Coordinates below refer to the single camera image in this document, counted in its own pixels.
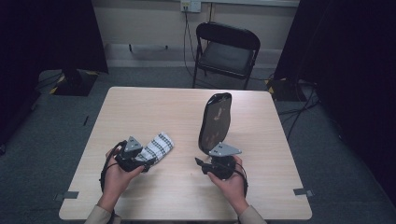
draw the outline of white plaid cloth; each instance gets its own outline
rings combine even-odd
[[[155,158],[159,162],[173,148],[174,143],[166,133],[159,133],[148,143],[135,158],[137,161],[148,161]]]

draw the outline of sleeve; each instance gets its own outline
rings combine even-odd
[[[242,224],[266,224],[267,222],[260,216],[256,209],[251,205],[239,216]]]
[[[96,205],[90,215],[88,216],[85,224],[107,224],[111,218],[111,213],[107,212],[105,209]],[[117,215],[114,217],[113,224],[121,223],[121,218]]]

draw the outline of chair seat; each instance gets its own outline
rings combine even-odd
[[[210,42],[198,65],[225,70],[243,78],[248,74],[253,51]]]

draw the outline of hand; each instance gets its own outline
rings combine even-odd
[[[237,163],[235,169],[240,173],[243,173],[241,167],[242,160],[237,156],[233,156],[233,158]],[[244,193],[244,179],[242,176],[237,173],[233,173],[233,175],[231,175],[231,177],[227,180],[221,180],[210,172],[208,172],[207,175],[209,176],[210,180],[222,191],[224,197],[233,207],[235,213],[240,216],[245,211],[245,209],[248,208],[248,202]]]
[[[106,158],[110,154],[111,149],[107,152]],[[120,152],[118,148],[114,151],[114,156]],[[106,171],[106,179],[105,179],[105,189],[103,191],[102,197],[99,199],[98,206],[107,210],[107,212],[111,213],[116,206],[117,200],[121,196],[121,194],[126,190],[129,185],[129,182],[139,175],[144,166],[139,166],[131,172],[125,172],[122,170],[117,164],[114,157],[111,157],[108,161],[108,166],[111,166]]]

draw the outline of wooden table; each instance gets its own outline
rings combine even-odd
[[[116,213],[124,220],[235,220],[236,214],[194,157],[207,100],[222,90],[114,87],[107,94],[79,162],[60,217],[83,220],[102,192],[105,154],[119,141],[135,137],[143,146],[165,132],[175,147],[121,195]],[[242,149],[247,201],[265,219],[309,219],[312,212],[271,95],[266,91],[227,91],[233,96],[225,144]]]

